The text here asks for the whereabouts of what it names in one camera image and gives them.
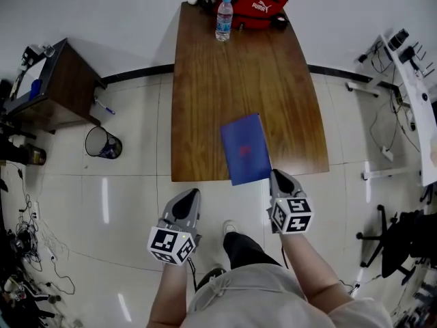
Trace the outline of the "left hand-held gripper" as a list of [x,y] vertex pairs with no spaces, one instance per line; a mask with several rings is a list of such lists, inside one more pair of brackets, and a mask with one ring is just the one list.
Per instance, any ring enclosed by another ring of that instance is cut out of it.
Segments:
[[155,259],[182,266],[196,250],[201,239],[197,231],[200,201],[197,188],[183,191],[168,201],[147,242],[147,250]]

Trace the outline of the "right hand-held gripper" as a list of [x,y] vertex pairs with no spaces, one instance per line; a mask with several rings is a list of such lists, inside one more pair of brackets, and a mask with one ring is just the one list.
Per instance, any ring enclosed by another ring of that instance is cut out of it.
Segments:
[[274,234],[302,234],[314,216],[311,200],[295,177],[273,169],[269,177],[270,208],[267,209]]

